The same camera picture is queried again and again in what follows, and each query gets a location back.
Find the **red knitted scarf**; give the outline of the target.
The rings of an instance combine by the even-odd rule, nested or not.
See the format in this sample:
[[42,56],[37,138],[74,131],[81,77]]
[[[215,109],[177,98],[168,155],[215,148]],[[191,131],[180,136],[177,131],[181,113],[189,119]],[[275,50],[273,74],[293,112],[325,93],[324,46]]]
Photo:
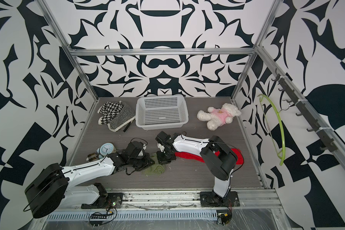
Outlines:
[[[244,158],[242,156],[241,151],[239,149],[235,149],[235,148],[232,148],[232,151],[236,154],[236,156],[238,158],[236,165],[243,165],[244,164]],[[188,159],[188,160],[196,160],[196,161],[199,161],[202,163],[205,162],[202,157],[195,155],[195,154],[188,153],[188,152],[176,152],[175,156],[179,157],[179,158],[183,158],[183,159]]]

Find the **black connector hub right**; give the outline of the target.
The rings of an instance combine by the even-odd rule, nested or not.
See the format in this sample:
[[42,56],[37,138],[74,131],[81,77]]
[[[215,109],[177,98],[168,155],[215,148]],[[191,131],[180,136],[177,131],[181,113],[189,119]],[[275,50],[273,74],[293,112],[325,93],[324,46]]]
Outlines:
[[225,212],[225,213],[218,213],[217,214],[217,224],[225,226],[228,225],[230,223],[230,221],[232,220],[232,214]]

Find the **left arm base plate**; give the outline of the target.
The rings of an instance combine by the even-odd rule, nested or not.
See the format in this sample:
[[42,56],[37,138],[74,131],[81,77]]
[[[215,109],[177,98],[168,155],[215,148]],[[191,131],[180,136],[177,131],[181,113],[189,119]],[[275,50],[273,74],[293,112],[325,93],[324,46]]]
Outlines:
[[122,204],[123,193],[107,193],[100,197],[91,205],[82,204],[81,209],[108,209],[109,207],[118,208]]

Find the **green knitted scarf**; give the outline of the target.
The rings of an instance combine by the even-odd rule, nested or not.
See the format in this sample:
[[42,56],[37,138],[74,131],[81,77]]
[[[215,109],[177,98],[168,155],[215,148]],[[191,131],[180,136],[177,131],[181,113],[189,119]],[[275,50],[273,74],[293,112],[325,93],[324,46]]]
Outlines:
[[149,166],[148,168],[146,168],[142,172],[145,175],[161,175],[161,174],[163,174],[165,172],[165,166],[161,165],[158,162],[157,154],[156,153],[152,154],[150,158],[155,162],[155,164],[153,164],[152,166]]

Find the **white teddy bear pink shirt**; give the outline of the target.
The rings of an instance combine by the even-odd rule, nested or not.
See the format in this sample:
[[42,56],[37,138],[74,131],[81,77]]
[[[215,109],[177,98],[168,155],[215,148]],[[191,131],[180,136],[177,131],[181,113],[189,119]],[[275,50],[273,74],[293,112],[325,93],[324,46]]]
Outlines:
[[217,128],[231,124],[234,117],[240,116],[242,113],[239,108],[233,104],[225,103],[221,108],[216,109],[209,107],[207,112],[200,110],[197,113],[197,119],[207,122],[207,128],[215,131]]

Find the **white plastic basket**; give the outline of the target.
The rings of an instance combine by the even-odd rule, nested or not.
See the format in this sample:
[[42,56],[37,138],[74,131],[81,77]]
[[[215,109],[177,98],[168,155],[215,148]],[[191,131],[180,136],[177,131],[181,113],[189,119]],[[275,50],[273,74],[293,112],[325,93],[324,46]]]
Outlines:
[[143,130],[181,128],[189,114],[182,95],[150,96],[137,100],[136,125]]

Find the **grey wall hook rail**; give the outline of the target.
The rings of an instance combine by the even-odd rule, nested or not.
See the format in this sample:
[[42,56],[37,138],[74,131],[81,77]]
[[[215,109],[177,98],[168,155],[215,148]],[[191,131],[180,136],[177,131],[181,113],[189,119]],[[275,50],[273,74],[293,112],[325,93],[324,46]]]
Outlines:
[[327,127],[322,126],[321,121],[316,115],[311,111],[310,103],[307,99],[295,88],[288,76],[281,76],[278,73],[278,69],[275,69],[275,79],[272,81],[277,81],[282,87],[279,89],[280,92],[285,92],[289,99],[286,99],[290,104],[293,104],[299,111],[296,114],[298,117],[304,117],[304,119],[310,125],[310,128],[307,128],[308,132],[314,132],[321,142],[323,147],[320,147],[322,151],[328,150],[334,152],[338,150],[338,147],[335,144],[335,140],[331,137],[330,134],[327,134]]

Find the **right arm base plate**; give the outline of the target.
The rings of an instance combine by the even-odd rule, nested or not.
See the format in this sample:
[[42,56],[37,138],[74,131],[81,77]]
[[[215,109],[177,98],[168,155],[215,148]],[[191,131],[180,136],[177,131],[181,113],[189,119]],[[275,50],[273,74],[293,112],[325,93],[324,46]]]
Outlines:
[[239,207],[240,200],[237,192],[230,191],[224,198],[211,192],[200,192],[200,204],[202,207]]

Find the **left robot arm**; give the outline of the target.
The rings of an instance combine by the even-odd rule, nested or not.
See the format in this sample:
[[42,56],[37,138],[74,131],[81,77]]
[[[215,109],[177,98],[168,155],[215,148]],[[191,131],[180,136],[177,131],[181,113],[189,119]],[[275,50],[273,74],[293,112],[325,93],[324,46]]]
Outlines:
[[91,209],[101,208],[109,199],[105,187],[101,183],[89,186],[83,183],[126,171],[129,167],[139,172],[154,164],[144,144],[138,141],[93,162],[65,167],[51,164],[25,189],[28,205],[23,211],[30,211],[33,218],[39,219],[59,207],[85,205]]

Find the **light blue alarm clock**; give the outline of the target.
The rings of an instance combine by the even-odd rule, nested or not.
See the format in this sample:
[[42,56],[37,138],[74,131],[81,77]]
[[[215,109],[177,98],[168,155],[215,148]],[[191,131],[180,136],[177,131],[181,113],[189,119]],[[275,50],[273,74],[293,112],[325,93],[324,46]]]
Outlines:
[[112,143],[105,143],[97,149],[99,159],[102,159],[106,155],[115,153],[115,152],[116,152],[116,148]]

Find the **black connector hub left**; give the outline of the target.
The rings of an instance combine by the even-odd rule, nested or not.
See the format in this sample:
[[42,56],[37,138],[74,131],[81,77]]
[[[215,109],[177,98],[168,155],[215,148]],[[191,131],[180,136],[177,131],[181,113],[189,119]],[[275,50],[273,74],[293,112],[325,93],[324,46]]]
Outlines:
[[89,221],[106,221],[108,216],[100,212],[95,212],[89,216]]

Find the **black white houndstooth scarf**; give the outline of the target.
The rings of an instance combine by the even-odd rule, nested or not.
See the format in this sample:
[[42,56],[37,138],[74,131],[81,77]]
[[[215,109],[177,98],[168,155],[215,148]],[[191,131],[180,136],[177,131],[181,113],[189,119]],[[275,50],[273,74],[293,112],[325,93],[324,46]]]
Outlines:
[[106,102],[97,111],[102,117],[99,118],[99,125],[107,125],[112,132],[127,132],[136,118],[132,108],[123,101]]

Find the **black connector hub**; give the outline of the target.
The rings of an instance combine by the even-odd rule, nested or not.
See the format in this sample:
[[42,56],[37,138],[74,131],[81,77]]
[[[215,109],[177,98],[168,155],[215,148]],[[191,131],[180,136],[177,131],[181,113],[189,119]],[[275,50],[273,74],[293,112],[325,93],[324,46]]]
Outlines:
[[100,212],[95,212],[89,216],[89,221],[106,221],[108,216]]
[[228,225],[230,223],[230,221],[232,220],[232,214],[225,212],[225,213],[218,213],[217,214],[217,224],[225,226]]

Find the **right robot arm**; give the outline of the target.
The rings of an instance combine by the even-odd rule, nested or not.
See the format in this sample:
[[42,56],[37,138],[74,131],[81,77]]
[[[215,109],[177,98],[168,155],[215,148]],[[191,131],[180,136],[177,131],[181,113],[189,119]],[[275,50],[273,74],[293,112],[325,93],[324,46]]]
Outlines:
[[206,164],[215,177],[213,194],[216,198],[226,199],[231,191],[231,177],[238,156],[221,138],[196,139],[183,134],[168,135],[161,131],[157,137],[159,164],[169,164],[176,160],[177,154],[186,154],[188,159]]

